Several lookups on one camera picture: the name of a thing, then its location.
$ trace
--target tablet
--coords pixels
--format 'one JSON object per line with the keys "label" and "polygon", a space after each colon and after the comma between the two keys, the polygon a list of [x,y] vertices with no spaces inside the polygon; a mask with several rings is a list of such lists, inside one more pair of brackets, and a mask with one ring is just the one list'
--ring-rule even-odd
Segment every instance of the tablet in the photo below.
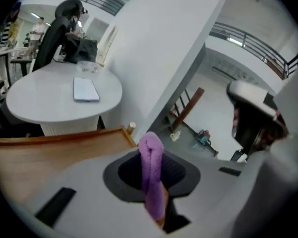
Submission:
{"label": "tablet", "polygon": [[99,101],[99,95],[90,79],[75,77],[73,95],[75,101]]}

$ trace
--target chair backrest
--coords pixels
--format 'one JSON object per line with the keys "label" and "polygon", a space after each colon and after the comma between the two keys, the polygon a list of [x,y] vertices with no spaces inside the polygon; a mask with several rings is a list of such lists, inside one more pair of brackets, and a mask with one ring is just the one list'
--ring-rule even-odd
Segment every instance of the chair backrest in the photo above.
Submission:
{"label": "chair backrest", "polygon": [[56,49],[64,40],[66,32],[68,32],[69,26],[70,21],[64,16],[58,17],[52,22],[42,41],[32,71],[48,65],[52,61]]}

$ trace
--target black office chair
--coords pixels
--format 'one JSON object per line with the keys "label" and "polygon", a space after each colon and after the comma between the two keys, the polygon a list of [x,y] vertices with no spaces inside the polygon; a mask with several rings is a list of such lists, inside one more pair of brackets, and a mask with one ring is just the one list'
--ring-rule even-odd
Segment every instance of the black office chair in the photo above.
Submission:
{"label": "black office chair", "polygon": [[[4,82],[0,80],[0,89]],[[43,131],[39,124],[33,124],[16,118],[7,108],[5,99],[0,104],[0,138],[43,136]]]}
{"label": "black office chair", "polygon": [[75,30],[83,13],[85,10],[80,0],[66,0],[56,8],[55,20],[42,40],[32,71],[48,65],[52,61],[58,46],[66,42],[66,33]]}

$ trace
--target wooden board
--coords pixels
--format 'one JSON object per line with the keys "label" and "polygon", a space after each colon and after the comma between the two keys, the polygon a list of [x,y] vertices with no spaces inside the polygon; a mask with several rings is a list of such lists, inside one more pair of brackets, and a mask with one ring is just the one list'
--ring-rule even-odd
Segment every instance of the wooden board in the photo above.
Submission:
{"label": "wooden board", "polygon": [[[168,202],[169,202],[169,193],[168,193],[168,191],[165,189],[165,187],[163,185],[162,185],[162,187],[163,187],[163,191],[164,191],[164,204],[165,204],[164,211],[166,212],[167,206],[168,206]],[[166,214],[164,214],[164,216],[163,216],[163,218],[161,220],[157,221],[157,225],[159,227],[162,228],[164,226],[164,224],[165,224],[165,218],[166,218]]]}
{"label": "wooden board", "polygon": [[73,135],[0,139],[0,188],[22,204],[69,166],[136,147],[124,127]]}

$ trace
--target purple cloth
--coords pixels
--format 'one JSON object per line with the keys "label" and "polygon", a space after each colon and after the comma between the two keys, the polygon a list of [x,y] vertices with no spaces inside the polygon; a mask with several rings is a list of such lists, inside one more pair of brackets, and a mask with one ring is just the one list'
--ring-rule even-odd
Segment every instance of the purple cloth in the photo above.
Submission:
{"label": "purple cloth", "polygon": [[162,155],[164,147],[153,132],[145,133],[139,140],[142,166],[142,188],[145,208],[151,217],[158,221],[164,217],[165,202],[161,182]]}

